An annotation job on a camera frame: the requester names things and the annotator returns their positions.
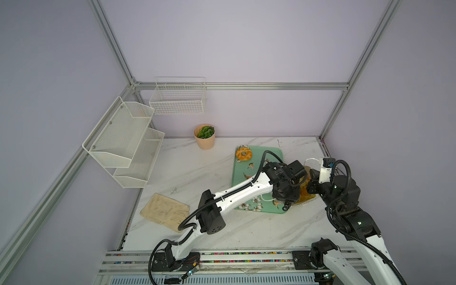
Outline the white paper bag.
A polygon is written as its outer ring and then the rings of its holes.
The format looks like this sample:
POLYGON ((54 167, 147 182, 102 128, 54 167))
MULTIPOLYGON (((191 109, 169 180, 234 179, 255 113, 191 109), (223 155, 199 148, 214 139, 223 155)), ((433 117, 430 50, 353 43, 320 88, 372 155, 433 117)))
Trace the white paper bag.
POLYGON ((300 199, 299 199, 299 201, 294 203, 293 205, 302 204, 302 203, 304 203, 304 202, 306 202, 308 200, 311 200, 311 199, 313 199, 315 197, 315 194, 309 194, 307 192, 307 185, 308 185, 308 182, 310 181, 309 171, 311 170, 311 167, 308 166, 306 163, 308 161, 310 161, 310 160, 316 160, 316 159, 310 158, 310 159, 305 161, 304 166, 305 166, 305 169, 306 169, 306 171, 308 173, 308 176, 307 176, 307 179, 306 179, 305 183, 300 186, 300 199))

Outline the orange fake donut bread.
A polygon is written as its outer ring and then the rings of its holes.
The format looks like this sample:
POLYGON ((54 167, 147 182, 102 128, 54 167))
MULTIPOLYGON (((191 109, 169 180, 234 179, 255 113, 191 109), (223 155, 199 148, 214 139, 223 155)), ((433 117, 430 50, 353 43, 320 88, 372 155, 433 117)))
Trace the orange fake donut bread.
POLYGON ((245 161, 252 159, 253 153, 252 153, 252 150, 248 146, 239 146, 236 149, 235 156, 236 156, 237 162, 245 162, 245 161))

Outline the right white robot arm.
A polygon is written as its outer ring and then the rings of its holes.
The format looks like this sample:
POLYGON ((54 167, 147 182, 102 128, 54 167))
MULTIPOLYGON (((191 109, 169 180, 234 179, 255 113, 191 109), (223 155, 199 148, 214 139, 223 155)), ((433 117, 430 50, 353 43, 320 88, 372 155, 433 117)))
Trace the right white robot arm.
MULTIPOLYGON (((320 158, 319 163, 318 171, 310 171, 307 191, 321 197, 330 224, 361 256, 376 285, 406 284, 391 259, 379 227, 372 216, 359 206, 361 190, 352 178, 348 163, 332 157, 320 158)), ((344 284, 368 284, 353 266, 342 261, 340 250, 329 239, 313 243, 311 252, 311 260, 316 267, 327 267, 344 284)))

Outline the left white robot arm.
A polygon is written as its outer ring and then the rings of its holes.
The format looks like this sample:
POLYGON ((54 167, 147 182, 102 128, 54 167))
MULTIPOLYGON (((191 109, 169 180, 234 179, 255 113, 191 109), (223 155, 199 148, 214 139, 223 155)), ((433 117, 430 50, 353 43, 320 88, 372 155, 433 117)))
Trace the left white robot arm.
POLYGON ((213 235, 225 228, 225 216, 242 203, 262 194, 272 193, 272 197, 283 203, 283 210, 290 209, 300 198, 300 186, 305 182, 308 173, 301 162, 295 160, 284 163, 275 153, 263 152, 256 174, 228 190, 202 193, 198 208, 178 226, 183 231, 177 241, 164 239, 153 249, 148 261, 148 277, 155 285, 152 265, 159 247, 163 249, 166 268, 169 271, 179 269, 188 259, 194 244, 204 235, 213 235))

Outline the green floral tray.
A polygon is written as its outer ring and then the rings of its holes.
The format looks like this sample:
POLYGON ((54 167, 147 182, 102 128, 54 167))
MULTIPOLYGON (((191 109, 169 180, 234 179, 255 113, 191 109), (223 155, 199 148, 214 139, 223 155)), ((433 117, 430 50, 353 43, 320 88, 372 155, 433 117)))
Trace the green floral tray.
MULTIPOLYGON (((283 152, 279 148, 275 147, 262 147, 262 146, 247 146, 252 153, 252 157, 247 161, 241 161, 235 155, 235 162, 232 172, 232 186, 236 186, 241 182, 253 178, 260 166, 260 161, 263 152, 269 150, 276 154, 281 160, 283 160, 283 152)), ((252 211, 272 214, 283 214, 284 204, 276 199, 273 199, 272 193, 257 195, 253 199, 250 199, 241 205, 236 210, 238 211, 252 211)))

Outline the potted green plant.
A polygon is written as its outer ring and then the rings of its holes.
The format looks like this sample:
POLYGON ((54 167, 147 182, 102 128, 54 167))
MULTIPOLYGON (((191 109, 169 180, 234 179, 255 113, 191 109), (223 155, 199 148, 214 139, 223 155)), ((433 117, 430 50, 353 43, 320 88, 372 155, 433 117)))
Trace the potted green plant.
POLYGON ((215 145, 215 127, 210 124, 201 124, 194 129, 194 137, 200 149, 209 150, 215 145))

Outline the white two-tier mesh shelf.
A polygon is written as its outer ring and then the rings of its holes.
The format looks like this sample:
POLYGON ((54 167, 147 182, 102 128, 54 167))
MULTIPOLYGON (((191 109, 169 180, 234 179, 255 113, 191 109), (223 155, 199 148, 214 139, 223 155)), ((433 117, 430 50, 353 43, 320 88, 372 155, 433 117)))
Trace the white two-tier mesh shelf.
POLYGON ((144 188, 165 134, 152 128, 150 106, 115 99, 82 148, 122 188, 144 188))

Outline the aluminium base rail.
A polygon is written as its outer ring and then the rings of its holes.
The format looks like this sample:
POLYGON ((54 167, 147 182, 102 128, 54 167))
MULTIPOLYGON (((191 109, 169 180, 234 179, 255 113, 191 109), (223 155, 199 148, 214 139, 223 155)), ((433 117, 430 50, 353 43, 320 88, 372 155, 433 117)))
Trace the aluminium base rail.
POLYGON ((201 250, 178 261, 175 269, 167 265, 165 253, 159 250, 153 258, 150 251, 109 251, 99 270, 100 275, 185 273, 199 266, 200 273, 282 273, 303 271, 329 272, 327 267, 316 267, 311 262, 310 248, 252 250, 201 250))

